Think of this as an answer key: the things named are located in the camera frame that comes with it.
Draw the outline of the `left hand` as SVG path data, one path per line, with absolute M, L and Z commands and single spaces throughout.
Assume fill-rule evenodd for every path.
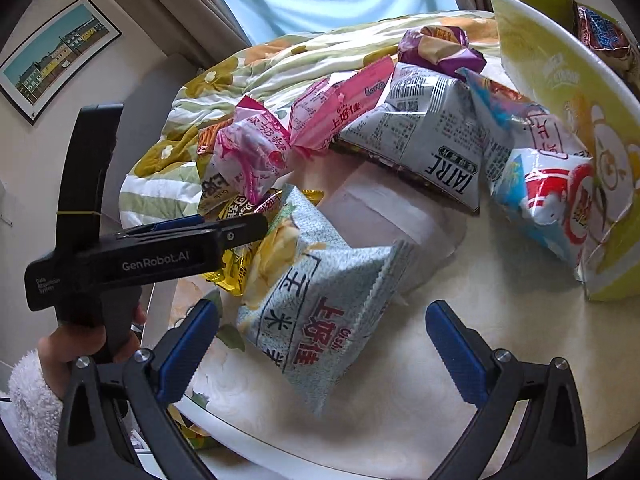
M 62 324 L 42 337 L 37 354 L 44 382 L 62 400 L 70 382 L 70 363 L 81 356 L 93 356 L 106 343 L 103 326 L 88 328 Z

